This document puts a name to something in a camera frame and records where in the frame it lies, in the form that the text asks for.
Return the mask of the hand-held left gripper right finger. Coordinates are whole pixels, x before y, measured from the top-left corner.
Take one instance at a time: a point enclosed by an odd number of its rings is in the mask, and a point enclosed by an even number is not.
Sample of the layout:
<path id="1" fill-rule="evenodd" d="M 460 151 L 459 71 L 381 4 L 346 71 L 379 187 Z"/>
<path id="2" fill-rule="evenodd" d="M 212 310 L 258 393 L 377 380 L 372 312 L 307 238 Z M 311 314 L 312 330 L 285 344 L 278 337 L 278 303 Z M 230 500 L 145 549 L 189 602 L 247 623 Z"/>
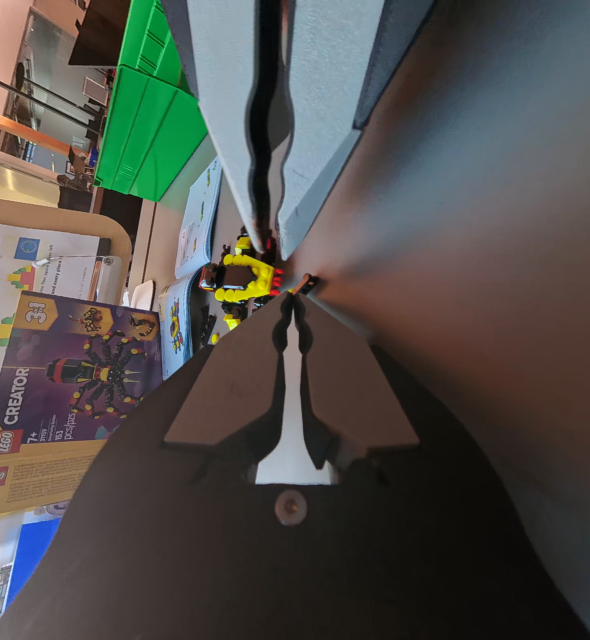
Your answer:
<path id="1" fill-rule="evenodd" d="M 318 469 L 346 470 L 371 454 L 420 440 L 370 345 L 314 301 L 294 296 L 307 453 Z"/>

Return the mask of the open lego instruction booklet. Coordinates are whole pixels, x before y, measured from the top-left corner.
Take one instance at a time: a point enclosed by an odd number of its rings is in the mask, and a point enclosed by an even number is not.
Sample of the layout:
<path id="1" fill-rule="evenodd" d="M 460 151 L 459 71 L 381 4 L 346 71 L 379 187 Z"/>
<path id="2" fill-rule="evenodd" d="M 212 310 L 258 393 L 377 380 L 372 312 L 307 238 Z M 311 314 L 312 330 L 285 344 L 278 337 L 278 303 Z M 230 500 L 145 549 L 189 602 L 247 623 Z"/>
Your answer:
<path id="1" fill-rule="evenodd" d="M 212 227 L 218 210 L 221 161 L 216 157 L 189 190 L 175 260 L 175 281 L 158 297 L 163 380 L 193 356 L 191 291 L 202 269 L 211 263 Z"/>

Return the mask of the rounded light wooden panel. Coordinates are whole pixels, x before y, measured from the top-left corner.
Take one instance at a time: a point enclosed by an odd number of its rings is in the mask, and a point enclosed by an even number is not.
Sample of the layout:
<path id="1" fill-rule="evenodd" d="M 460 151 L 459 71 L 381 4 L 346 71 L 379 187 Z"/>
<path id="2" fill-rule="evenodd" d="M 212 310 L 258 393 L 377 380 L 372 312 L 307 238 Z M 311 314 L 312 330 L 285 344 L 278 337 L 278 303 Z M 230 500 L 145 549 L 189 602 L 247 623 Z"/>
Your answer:
<path id="1" fill-rule="evenodd" d="M 0 199 L 0 224 L 109 238 L 112 255 L 122 261 L 114 303 L 119 305 L 122 302 L 132 258 L 132 243 L 118 222 L 91 212 Z"/>

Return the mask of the blue box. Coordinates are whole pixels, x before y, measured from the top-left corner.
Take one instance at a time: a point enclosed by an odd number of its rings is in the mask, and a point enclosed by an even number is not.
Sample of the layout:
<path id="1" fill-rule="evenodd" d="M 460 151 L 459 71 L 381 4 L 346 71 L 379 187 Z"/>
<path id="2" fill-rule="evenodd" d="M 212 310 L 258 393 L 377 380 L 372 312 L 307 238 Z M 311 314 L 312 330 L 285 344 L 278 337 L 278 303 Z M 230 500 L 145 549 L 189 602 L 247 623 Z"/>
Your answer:
<path id="1" fill-rule="evenodd" d="M 0 516 L 0 616 L 43 558 L 68 504 L 65 500 Z"/>

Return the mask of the purple spider lego box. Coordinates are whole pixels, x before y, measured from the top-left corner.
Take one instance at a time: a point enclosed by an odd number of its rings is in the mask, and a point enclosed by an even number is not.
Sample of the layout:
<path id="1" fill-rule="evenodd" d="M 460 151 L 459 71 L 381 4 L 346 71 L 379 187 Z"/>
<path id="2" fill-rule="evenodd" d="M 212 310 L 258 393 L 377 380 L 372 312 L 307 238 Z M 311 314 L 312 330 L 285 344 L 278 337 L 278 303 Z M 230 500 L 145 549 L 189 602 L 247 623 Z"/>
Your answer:
<path id="1" fill-rule="evenodd" d="M 152 310 L 23 292 L 0 369 L 0 515 L 69 500 L 163 380 Z"/>

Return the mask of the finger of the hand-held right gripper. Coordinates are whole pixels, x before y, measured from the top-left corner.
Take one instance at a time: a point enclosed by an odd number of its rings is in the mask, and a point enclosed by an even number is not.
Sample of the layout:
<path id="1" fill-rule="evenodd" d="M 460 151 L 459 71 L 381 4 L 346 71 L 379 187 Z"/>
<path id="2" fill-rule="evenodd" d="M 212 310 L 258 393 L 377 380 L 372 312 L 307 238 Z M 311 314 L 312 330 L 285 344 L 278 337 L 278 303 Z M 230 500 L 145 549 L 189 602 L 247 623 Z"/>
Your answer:
<path id="1" fill-rule="evenodd" d="M 281 258 L 310 231 L 435 1 L 294 1 L 285 61 L 291 136 L 276 214 Z"/>
<path id="2" fill-rule="evenodd" d="M 270 236 L 269 114 L 278 87 L 281 1 L 163 1 L 189 89 L 198 100 L 254 248 Z"/>

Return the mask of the dark wooden furniture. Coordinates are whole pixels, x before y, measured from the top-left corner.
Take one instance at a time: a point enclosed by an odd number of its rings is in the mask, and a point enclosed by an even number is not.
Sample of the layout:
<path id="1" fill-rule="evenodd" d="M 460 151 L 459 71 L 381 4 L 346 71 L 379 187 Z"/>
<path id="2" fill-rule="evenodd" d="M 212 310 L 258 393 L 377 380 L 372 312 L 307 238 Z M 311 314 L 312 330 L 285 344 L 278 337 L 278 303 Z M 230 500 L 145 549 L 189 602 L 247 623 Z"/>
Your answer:
<path id="1" fill-rule="evenodd" d="M 82 22 L 75 21 L 77 38 L 68 60 L 72 67 L 115 69 L 131 1 L 85 1 Z"/>

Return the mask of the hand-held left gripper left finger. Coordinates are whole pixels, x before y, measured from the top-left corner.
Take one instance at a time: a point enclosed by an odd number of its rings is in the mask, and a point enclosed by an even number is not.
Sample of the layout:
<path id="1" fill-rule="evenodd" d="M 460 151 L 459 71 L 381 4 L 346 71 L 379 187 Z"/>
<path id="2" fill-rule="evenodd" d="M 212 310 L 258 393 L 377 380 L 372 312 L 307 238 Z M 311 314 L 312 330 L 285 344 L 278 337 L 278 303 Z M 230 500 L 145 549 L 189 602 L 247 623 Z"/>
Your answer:
<path id="1" fill-rule="evenodd" d="M 164 440 L 217 447 L 242 436 L 248 447 L 276 447 L 285 401 L 284 352 L 294 296 L 285 292 L 211 350 Z"/>

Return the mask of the green plastic bin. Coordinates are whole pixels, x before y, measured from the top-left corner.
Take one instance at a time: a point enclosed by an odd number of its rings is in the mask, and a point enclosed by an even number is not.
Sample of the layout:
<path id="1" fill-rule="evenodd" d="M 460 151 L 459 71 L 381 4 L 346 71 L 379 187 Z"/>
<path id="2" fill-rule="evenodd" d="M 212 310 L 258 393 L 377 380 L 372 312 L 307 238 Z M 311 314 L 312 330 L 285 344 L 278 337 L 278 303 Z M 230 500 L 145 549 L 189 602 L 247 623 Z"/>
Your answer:
<path id="1" fill-rule="evenodd" d="M 158 202 L 207 134 L 159 1 L 132 1 L 94 185 Z"/>

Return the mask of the yellow black lego model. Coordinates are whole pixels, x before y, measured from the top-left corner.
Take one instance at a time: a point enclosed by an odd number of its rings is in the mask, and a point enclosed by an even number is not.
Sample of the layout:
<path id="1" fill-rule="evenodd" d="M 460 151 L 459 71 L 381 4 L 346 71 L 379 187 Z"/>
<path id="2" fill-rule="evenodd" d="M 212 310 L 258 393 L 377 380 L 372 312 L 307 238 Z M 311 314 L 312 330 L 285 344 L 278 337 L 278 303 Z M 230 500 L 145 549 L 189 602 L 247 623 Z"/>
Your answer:
<path id="1" fill-rule="evenodd" d="M 227 253 L 218 264 L 203 267 L 199 288 L 214 293 L 224 307 L 249 302 L 262 307 L 279 296 L 283 271 L 250 255 Z"/>

